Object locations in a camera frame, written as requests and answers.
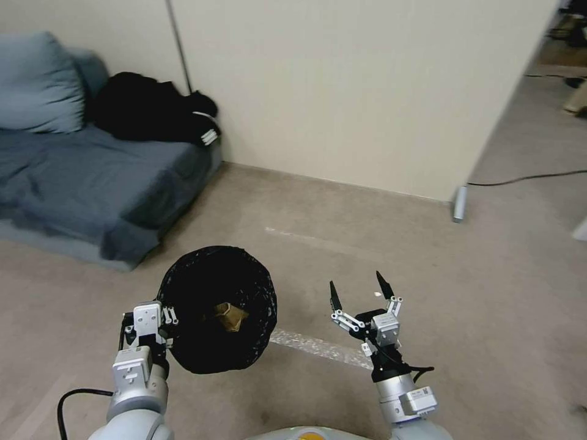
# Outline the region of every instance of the yellow sticker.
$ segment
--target yellow sticker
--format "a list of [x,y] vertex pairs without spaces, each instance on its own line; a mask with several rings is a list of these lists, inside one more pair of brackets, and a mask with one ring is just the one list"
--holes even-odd
[[303,433],[301,437],[298,437],[298,440],[325,440],[320,434],[317,433]]

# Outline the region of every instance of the white wall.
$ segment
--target white wall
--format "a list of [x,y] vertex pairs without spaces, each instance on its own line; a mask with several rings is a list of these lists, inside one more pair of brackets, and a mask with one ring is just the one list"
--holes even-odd
[[[558,1],[174,4],[192,83],[221,108],[228,160],[448,200]],[[4,28],[47,28],[114,72],[183,86],[163,0],[2,0]]]
[[163,0],[0,0],[0,32],[42,30],[100,53],[111,73],[172,80],[186,92]]

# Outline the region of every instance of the blue blanket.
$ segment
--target blue blanket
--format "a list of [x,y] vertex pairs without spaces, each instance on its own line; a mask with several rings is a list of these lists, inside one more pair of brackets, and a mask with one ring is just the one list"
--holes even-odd
[[0,218],[138,261],[201,190],[210,152],[183,142],[0,130]]

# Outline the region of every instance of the metal pole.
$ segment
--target metal pole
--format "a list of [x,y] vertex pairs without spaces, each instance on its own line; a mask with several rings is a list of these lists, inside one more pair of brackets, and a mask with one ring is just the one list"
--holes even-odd
[[171,4],[171,0],[165,0],[165,4],[167,5],[167,12],[169,14],[169,20],[171,21],[171,27],[173,28],[173,36],[175,37],[175,45],[177,46],[177,52],[179,53],[179,58],[182,62],[183,68],[183,76],[185,77],[185,84],[188,86],[188,91],[190,94],[193,93],[190,83],[190,76],[188,74],[188,66],[185,63],[185,56],[183,55],[183,46],[182,41],[179,36],[179,31],[177,30],[177,22],[175,21],[175,13],[173,12],[173,5]]

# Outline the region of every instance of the black jacket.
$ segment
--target black jacket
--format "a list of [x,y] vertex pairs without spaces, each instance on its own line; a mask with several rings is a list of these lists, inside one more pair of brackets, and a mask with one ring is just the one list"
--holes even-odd
[[214,101],[199,92],[184,97],[171,82],[130,72],[109,78],[93,105],[96,126],[131,141],[209,145],[220,136],[217,113]]

